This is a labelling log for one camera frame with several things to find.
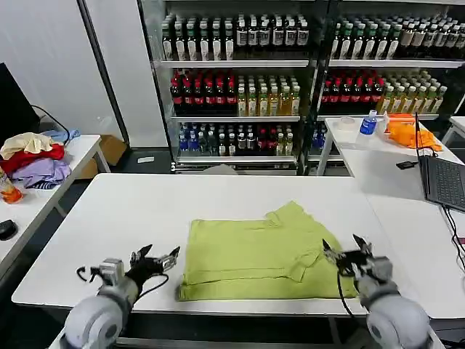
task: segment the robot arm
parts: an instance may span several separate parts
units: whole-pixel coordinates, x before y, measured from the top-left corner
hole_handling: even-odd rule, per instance
[[[335,252],[323,240],[323,250],[338,267],[340,276],[354,278],[360,303],[369,314],[370,335],[383,348],[420,348],[429,340],[429,317],[416,302],[400,295],[392,280],[392,263],[374,257],[371,244],[354,235],[360,250]]]
[[[131,269],[127,273],[124,273],[123,262],[114,258],[106,259],[98,268],[91,268],[89,282],[99,276],[103,285],[96,296],[82,300],[71,310],[64,330],[51,348],[103,349],[116,341],[134,303],[140,298],[144,283],[153,276],[166,275],[164,273],[176,265],[179,247],[162,257],[146,257],[151,247],[132,252]],[[82,267],[77,273],[86,281],[82,276],[84,271]]]

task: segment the white wall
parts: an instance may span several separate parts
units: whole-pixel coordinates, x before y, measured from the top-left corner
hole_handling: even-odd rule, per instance
[[[65,126],[121,139],[76,0],[0,1],[0,61]]]
[[[131,147],[166,147],[136,0],[87,0]]]

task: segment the table leg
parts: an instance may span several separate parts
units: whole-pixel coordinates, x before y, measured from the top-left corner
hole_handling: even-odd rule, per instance
[[[329,158],[329,152],[333,147],[333,134],[330,130],[326,132],[325,145],[321,151],[320,161],[318,162],[317,176],[323,176],[325,174],[326,162]]]
[[[100,147],[97,148],[97,152],[95,153],[94,158],[101,172],[111,173],[110,167],[108,166],[108,162],[105,160],[102,149]]]
[[[455,127],[454,126],[449,127],[448,131],[445,133],[444,137],[441,140],[442,144],[447,145],[455,133],[456,133]]]

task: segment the purple cloth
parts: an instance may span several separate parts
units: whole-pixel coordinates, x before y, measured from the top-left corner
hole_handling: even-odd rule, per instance
[[[14,180],[22,180],[24,188],[30,188],[38,182],[60,184],[71,174],[71,168],[61,160],[38,159],[12,173]]]

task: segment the laptop screen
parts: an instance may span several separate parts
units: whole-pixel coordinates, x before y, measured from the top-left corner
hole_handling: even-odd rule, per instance
[[[33,131],[40,119],[5,63],[0,63],[0,146],[8,138]]]

